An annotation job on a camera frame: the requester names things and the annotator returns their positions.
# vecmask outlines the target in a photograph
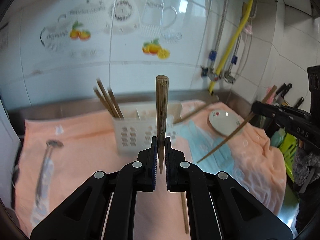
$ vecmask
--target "pink brush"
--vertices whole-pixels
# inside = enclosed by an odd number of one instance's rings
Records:
[[[271,89],[272,89],[272,87],[268,87],[267,88],[267,93],[269,93]],[[276,96],[276,93],[273,93],[270,96],[270,98],[267,100],[267,104],[272,105],[273,101],[275,100],[275,96]]]

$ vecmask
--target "gray knit fabric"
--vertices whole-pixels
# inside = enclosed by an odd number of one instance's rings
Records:
[[[317,169],[310,183],[320,178],[320,155],[316,155],[312,151],[307,154],[303,148],[298,147],[292,166],[294,182],[297,185],[303,185],[311,167],[316,167]]]

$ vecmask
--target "orange fruit decal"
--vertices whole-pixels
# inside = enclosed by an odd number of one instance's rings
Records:
[[[73,39],[73,40],[77,40],[80,36],[80,32],[77,31],[77,30],[72,30],[70,32],[70,38]]]
[[[150,44],[149,45],[149,51],[150,51],[151,54],[157,54],[159,50],[161,50],[161,46],[160,45],[156,45],[156,44]]]
[[[158,51],[157,56],[159,59],[166,59],[170,57],[170,51],[168,51],[167,49],[161,49]]]
[[[159,44],[159,39],[154,39],[151,42],[145,42],[142,47],[145,54],[158,55],[159,59],[166,59],[170,56],[170,51],[163,49]]]
[[[80,33],[79,38],[81,41],[87,41],[88,39],[91,38],[91,33],[88,30],[83,30]]]
[[[83,24],[75,21],[75,23],[72,26],[72,30],[70,31],[70,38],[73,40],[77,40],[80,38],[81,41],[87,41],[91,38],[91,33],[88,30],[79,30],[79,27],[82,27]]]
[[[145,53],[145,54],[150,54],[150,51],[149,51],[149,47],[142,47],[142,51]]]

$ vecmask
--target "knife handle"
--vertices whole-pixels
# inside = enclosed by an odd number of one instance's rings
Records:
[[[287,87],[282,91],[282,93],[281,93],[281,97],[282,98],[284,98],[284,96],[289,92],[289,90],[292,88],[292,84],[291,83],[289,83],[288,85],[287,85]]]
[[[303,97],[300,98],[299,101],[293,106],[293,108],[298,108],[299,106],[301,106],[303,101],[304,101],[304,98]]]
[[[277,89],[276,95],[279,95],[286,87],[287,85],[283,83],[283,85]]]

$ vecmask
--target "metal screw head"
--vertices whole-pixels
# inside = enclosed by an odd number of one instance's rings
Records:
[[[96,179],[102,179],[104,176],[104,173],[102,171],[97,171],[95,174],[94,174],[94,177]]]
[[[134,162],[134,163],[132,163],[132,166],[134,168],[140,168],[142,166],[142,162]]]
[[[182,162],[182,163],[180,163],[180,166],[181,166],[182,168],[189,168],[189,167],[190,167],[190,163],[188,163],[188,162]]]
[[[228,178],[228,174],[226,174],[225,172],[220,172],[220,173],[218,174],[218,177],[219,177],[220,179],[227,179],[227,178]]]

